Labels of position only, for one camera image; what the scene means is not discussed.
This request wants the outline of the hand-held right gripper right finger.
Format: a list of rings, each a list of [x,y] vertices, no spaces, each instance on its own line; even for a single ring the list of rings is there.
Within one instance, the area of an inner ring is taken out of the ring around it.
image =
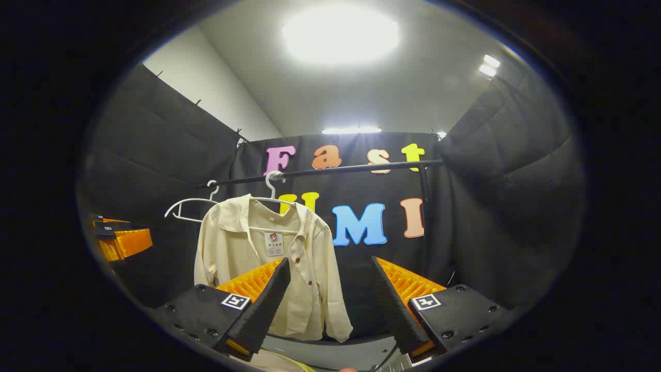
[[[465,284],[444,287],[380,257],[371,258],[373,289],[387,329],[403,354],[451,354],[502,332],[510,311]]]

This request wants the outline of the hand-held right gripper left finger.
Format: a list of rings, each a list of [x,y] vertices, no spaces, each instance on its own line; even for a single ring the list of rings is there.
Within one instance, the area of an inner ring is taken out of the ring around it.
[[[219,287],[196,285],[154,310],[164,328],[226,356],[250,362],[290,284],[287,257]]]

